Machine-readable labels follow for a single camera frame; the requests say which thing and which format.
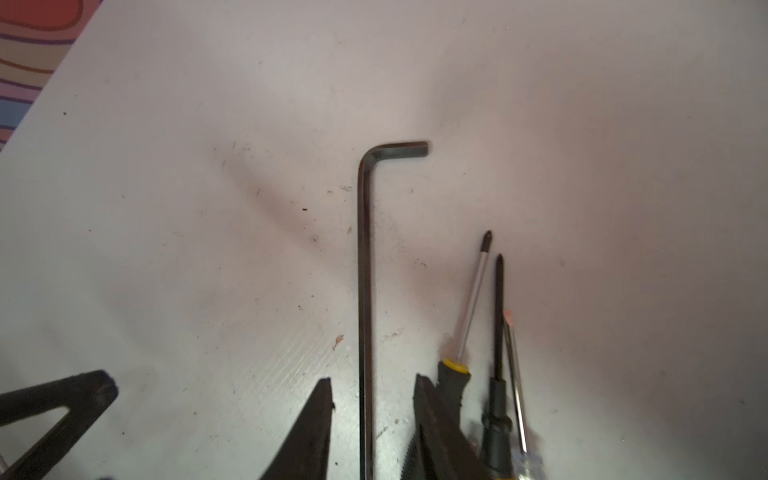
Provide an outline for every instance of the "black v-shaped object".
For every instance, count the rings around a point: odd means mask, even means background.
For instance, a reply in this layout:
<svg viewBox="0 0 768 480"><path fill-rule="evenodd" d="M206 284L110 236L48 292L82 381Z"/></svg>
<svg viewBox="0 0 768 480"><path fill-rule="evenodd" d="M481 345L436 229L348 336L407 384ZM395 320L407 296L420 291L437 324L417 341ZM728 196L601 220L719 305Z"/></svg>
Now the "black v-shaped object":
<svg viewBox="0 0 768 480"><path fill-rule="evenodd" d="M1 394L0 426L59 407L69 412L8 467L0 480L43 478L117 397L118 388L104 370Z"/></svg>

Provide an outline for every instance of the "brown speck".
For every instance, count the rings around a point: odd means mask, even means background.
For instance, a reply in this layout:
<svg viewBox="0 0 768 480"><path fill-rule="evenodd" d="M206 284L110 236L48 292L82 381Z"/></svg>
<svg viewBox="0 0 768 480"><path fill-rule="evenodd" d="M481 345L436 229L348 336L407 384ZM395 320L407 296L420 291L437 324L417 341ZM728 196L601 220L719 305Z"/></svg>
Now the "brown speck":
<svg viewBox="0 0 768 480"><path fill-rule="evenodd" d="M331 350L336 350L336 347L339 346L339 344L344 340L344 335L339 335L336 337L336 343L333 344L333 348Z"/></svg>

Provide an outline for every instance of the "table surface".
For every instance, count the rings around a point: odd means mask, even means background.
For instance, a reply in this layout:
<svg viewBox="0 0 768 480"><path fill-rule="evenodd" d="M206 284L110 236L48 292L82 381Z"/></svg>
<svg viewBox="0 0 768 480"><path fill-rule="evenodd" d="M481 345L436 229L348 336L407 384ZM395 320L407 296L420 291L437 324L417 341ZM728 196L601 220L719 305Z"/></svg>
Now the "table surface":
<svg viewBox="0 0 768 480"><path fill-rule="evenodd" d="M326 376L329 477L357 478L357 164L421 139L374 178L378 478L486 229L548 478L764 478L766 14L104 2L0 155L2 389L120 388L50 478L257 478ZM469 435L491 310L489 268Z"/></svg>

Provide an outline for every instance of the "allen wrench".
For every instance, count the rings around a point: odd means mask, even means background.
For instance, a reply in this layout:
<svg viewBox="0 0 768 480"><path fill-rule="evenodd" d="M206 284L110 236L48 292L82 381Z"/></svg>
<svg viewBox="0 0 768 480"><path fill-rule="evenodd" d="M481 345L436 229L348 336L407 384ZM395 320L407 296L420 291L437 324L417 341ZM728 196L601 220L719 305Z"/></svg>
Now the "allen wrench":
<svg viewBox="0 0 768 480"><path fill-rule="evenodd" d="M386 144L362 156L357 174L357 308L360 362L360 480L373 479L371 173L381 160L426 157L425 141Z"/></svg>

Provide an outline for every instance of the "yellow and black screwdriver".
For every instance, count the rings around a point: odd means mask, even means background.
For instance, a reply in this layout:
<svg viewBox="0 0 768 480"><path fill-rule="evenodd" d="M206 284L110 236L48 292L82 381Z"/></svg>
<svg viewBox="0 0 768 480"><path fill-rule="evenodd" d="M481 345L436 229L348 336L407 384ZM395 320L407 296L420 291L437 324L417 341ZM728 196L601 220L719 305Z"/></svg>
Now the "yellow and black screwdriver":
<svg viewBox="0 0 768 480"><path fill-rule="evenodd" d="M475 305L478 301L480 285L485 274L485 266L488 263L488 251L491 249L492 237L491 231L488 230L482 238L480 257L475 265L475 275L472 277L472 288L469 291L469 299L459 324L461 325L462 333L457 339L456 353L452 357L444 358L437 365L437 386L435 389L456 425L458 425L462 410L464 388L467 386L470 378L469 369L463 361L464 348L467 343L467 336L469 335L469 327L472 324L472 317L475 314ZM414 437L408 447L400 478L401 480L422 480L424 477L424 467L421 459L417 456Z"/></svg>

